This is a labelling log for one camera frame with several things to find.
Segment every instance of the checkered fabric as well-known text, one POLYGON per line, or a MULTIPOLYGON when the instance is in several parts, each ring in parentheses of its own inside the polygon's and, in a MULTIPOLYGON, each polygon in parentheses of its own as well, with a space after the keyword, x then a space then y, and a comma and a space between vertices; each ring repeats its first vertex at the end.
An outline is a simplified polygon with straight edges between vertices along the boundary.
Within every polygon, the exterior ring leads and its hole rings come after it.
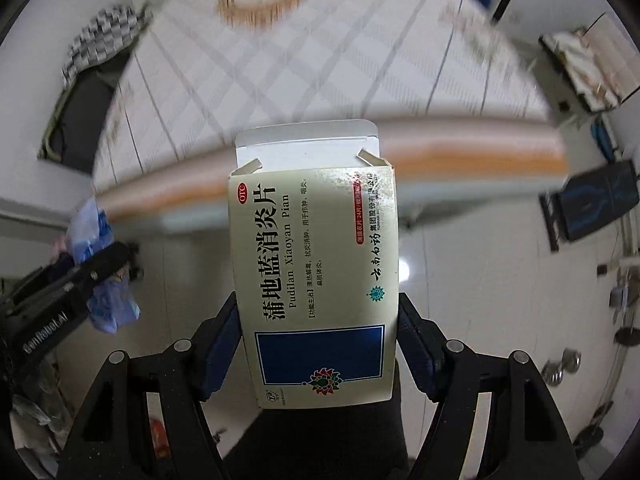
POLYGON ((82 70, 104 63, 127 48, 150 18, 148 10, 136 13, 122 5, 98 12, 69 46, 62 65, 64 88, 69 88, 82 70))

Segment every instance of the tiled floor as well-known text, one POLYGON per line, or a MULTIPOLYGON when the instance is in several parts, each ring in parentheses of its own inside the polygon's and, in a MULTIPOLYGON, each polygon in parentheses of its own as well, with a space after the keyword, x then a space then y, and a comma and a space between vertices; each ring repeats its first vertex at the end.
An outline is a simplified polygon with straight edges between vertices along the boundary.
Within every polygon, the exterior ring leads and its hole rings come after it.
MULTIPOLYGON (((572 170, 597 166, 601 156, 588 130, 567 130, 572 170)), ((614 278, 596 277, 596 265, 618 252, 622 240, 610 226, 550 254, 535 198, 492 203, 466 214, 419 226, 400 235, 409 268, 401 290, 449 338, 478 352, 507 356, 523 349, 541 368, 565 347, 582 352, 574 376, 552 389, 570 435, 590 420, 614 355, 608 305, 614 278)), ((158 352, 188 337, 212 317, 233 290, 228 232, 142 242, 145 277, 134 286, 142 318, 115 336, 81 326, 58 349, 63 386, 79 406, 108 353, 158 352)), ((412 382, 402 355, 402 417, 415 456, 435 406, 412 382)), ((476 430, 464 476, 473 475, 482 451, 488 395, 479 401, 476 430)), ((152 410, 158 410, 154 403, 152 410)), ((212 431, 227 428, 219 449, 227 452, 258 413, 242 347, 222 390, 204 405, 212 431)))

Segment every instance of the table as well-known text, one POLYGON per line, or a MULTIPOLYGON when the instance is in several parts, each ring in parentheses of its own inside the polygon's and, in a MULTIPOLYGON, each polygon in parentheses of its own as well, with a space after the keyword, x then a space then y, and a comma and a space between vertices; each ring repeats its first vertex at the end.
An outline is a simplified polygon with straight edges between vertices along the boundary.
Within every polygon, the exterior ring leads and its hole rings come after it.
POLYGON ((97 192, 265 124, 546 119, 535 81, 476 0, 262 0, 253 13, 256 0, 229 1, 168 0, 156 11, 105 122, 97 192))

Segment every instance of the plastic bag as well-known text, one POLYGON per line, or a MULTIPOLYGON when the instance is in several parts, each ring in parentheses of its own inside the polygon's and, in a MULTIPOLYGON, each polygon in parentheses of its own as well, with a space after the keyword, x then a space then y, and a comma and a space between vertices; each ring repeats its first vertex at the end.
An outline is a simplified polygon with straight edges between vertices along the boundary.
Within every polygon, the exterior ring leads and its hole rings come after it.
MULTIPOLYGON (((98 209, 93 198, 73 217, 66 236, 76 265, 114 242, 107 215, 98 209)), ((137 320, 140 308, 129 291, 127 267, 97 285, 87 307, 93 326, 102 332, 114 333, 119 326, 137 320)))

